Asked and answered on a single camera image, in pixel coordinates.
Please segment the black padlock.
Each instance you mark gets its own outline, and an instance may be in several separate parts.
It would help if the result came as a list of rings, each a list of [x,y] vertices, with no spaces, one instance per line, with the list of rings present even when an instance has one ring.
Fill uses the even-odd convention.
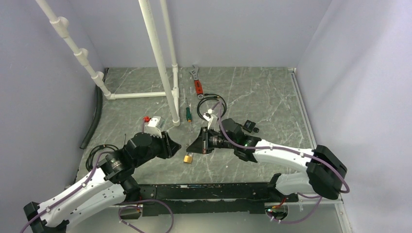
[[[250,120],[246,120],[245,123],[243,124],[242,128],[251,133],[253,131],[253,129],[255,128],[256,123]]]

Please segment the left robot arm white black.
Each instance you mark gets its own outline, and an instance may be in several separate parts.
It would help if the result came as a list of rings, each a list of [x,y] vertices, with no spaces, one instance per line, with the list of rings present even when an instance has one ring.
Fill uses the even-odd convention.
[[[42,203],[26,204],[27,223],[21,232],[31,228],[34,233],[64,233],[110,205],[141,200],[140,187],[132,176],[135,169],[156,157],[172,158],[181,147],[167,132],[159,137],[137,133],[121,149],[102,152],[92,170],[62,193]]]

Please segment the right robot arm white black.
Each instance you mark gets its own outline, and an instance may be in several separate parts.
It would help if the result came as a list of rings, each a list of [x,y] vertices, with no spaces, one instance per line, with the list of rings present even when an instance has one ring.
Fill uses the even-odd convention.
[[[347,167],[326,146],[299,149],[278,145],[260,137],[245,134],[233,119],[220,122],[219,130],[202,127],[188,153],[210,154],[215,149],[232,149],[245,162],[278,164],[295,170],[294,174],[275,174],[268,187],[268,196],[280,201],[295,193],[316,193],[336,200],[341,193],[349,193],[345,181]]]

